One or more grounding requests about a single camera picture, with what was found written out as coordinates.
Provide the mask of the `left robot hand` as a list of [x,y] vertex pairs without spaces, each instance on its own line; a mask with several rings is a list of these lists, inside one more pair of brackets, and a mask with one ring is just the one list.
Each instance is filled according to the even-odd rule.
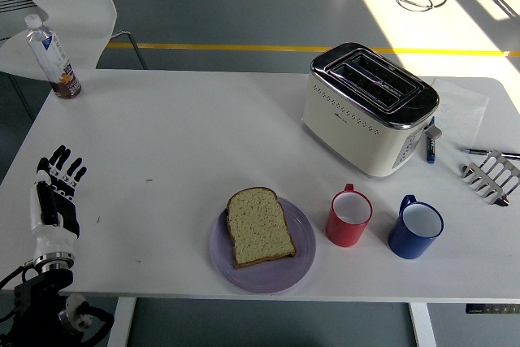
[[37,164],[30,193],[30,227],[36,240],[36,264],[52,257],[73,262],[73,246],[80,236],[74,198],[87,167],[82,158],[70,161],[71,153],[61,145]]

